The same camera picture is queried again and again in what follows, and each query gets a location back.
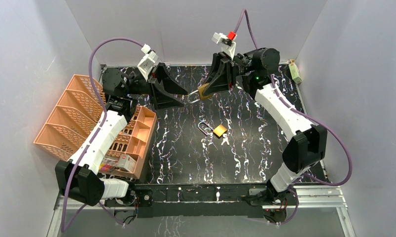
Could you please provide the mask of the small brass padlock shackle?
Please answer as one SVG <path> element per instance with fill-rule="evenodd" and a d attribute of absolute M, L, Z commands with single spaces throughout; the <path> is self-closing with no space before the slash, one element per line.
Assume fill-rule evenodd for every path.
<path fill-rule="evenodd" d="M 195 91 L 187 95 L 186 100 L 189 104 L 196 103 L 198 101 L 207 100 L 213 97 L 213 94 L 204 95 L 204 91 L 209 86 L 209 83 L 205 83 L 199 86 Z"/>

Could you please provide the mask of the large brass padlock shackle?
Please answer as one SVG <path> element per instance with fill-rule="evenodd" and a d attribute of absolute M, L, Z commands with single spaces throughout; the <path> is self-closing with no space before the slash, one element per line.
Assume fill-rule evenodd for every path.
<path fill-rule="evenodd" d="M 222 124 L 218 125 L 215 128 L 212 128 L 210 125 L 208 125 L 206 122 L 199 122 L 198 123 L 198 129 L 205 135 L 208 136 L 208 131 L 211 131 L 212 134 L 214 134 L 216 137 L 220 138 L 222 137 L 226 132 L 227 128 L 224 127 Z"/>

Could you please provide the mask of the silver keys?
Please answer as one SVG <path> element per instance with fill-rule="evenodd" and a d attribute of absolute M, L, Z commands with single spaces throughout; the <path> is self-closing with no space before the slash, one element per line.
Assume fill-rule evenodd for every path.
<path fill-rule="evenodd" d="M 227 145 L 227 146 L 230 145 L 230 143 L 229 143 L 229 138 L 228 138 L 227 136 L 223 136 L 221 145 L 222 145 L 222 146 L 223 146 L 223 145 Z"/>

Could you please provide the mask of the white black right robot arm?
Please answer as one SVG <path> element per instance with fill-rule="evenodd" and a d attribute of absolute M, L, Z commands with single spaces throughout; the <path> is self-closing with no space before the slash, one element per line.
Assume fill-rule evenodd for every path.
<path fill-rule="evenodd" d="M 237 78 L 243 90 L 268 111 L 288 140 L 282 153 L 282 164 L 267 181 L 266 189 L 247 200 L 264 199 L 280 204 L 289 194 L 289 187 L 303 173 L 325 156 L 327 129 L 299 114 L 288 99 L 275 87 L 273 76 L 279 72 L 280 53 L 274 48 L 259 48 L 229 56 L 213 54 L 203 96 L 231 89 Z"/>

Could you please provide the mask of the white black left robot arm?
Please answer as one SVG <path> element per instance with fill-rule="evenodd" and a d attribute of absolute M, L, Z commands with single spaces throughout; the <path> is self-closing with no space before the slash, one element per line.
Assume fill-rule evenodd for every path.
<path fill-rule="evenodd" d="M 176 95 L 188 92 L 170 76 L 165 63 L 158 63 L 142 75 L 139 68 L 130 76 L 117 68 L 107 68 L 102 74 L 105 110 L 80 148 L 67 161 L 55 166 L 60 194 L 83 204 L 94 206 L 102 199 L 117 198 L 131 205 L 136 192 L 120 179 L 97 176 L 100 164 L 118 134 L 135 114 L 137 99 L 131 95 L 147 95 L 154 109 L 183 107 Z"/>

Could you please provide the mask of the green white box in corner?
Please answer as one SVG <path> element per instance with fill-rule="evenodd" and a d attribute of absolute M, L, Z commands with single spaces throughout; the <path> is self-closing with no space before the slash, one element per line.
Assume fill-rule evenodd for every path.
<path fill-rule="evenodd" d="M 301 84 L 302 83 L 302 77 L 301 77 L 299 68 L 298 68 L 298 66 L 295 63 L 295 60 L 289 60 L 288 61 L 288 65 L 289 65 L 289 70 L 290 70 L 290 74 L 291 74 L 292 80 L 296 84 Z"/>

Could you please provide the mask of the white red small box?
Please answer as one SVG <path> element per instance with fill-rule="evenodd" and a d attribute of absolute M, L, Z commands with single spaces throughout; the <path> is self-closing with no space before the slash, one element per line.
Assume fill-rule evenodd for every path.
<path fill-rule="evenodd" d="M 130 155 L 121 155 L 117 167 L 123 171 L 133 173 L 135 171 L 137 161 Z"/>

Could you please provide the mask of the colourful marker set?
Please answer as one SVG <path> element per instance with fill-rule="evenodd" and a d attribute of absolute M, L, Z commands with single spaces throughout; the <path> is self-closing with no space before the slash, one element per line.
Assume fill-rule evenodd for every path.
<path fill-rule="evenodd" d="M 117 168 L 118 160 L 113 157 L 104 157 L 100 164 L 99 172 L 113 172 Z"/>

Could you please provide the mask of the orange plastic desk organizer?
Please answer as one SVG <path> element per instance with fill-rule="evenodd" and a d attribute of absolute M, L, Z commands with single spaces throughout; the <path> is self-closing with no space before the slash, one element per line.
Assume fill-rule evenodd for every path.
<path fill-rule="evenodd" d="M 93 131 L 102 114 L 90 79 L 84 75 L 73 75 L 56 106 L 49 115 L 34 144 L 55 158 L 67 161 Z M 116 168 L 103 172 L 118 177 L 146 178 L 148 152 L 155 132 L 156 113 L 144 106 L 137 106 L 133 118 L 118 134 L 106 157 L 119 160 L 121 155 L 130 155 L 137 161 L 133 173 Z"/>

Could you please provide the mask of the aluminium frame profile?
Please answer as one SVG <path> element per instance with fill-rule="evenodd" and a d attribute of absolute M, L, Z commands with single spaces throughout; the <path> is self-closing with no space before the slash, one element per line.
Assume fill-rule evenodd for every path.
<path fill-rule="evenodd" d="M 289 198 L 287 222 L 267 221 L 270 206 L 244 202 L 161 202 L 140 207 L 140 218 L 120 225 L 134 210 L 123 206 L 105 212 L 99 206 L 79 213 L 67 231 L 60 231 L 62 202 L 57 203 L 50 237 L 353 237 L 346 203 L 339 189 L 296 188 L 299 206 Z"/>

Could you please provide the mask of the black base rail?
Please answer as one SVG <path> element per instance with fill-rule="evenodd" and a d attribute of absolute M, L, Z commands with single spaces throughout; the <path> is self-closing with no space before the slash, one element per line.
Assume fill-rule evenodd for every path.
<path fill-rule="evenodd" d="M 294 207 L 295 189 L 272 197 L 263 183 L 130 184 L 125 197 L 110 199 L 116 210 L 138 208 L 140 218 L 163 216 L 247 216 L 282 221 Z"/>

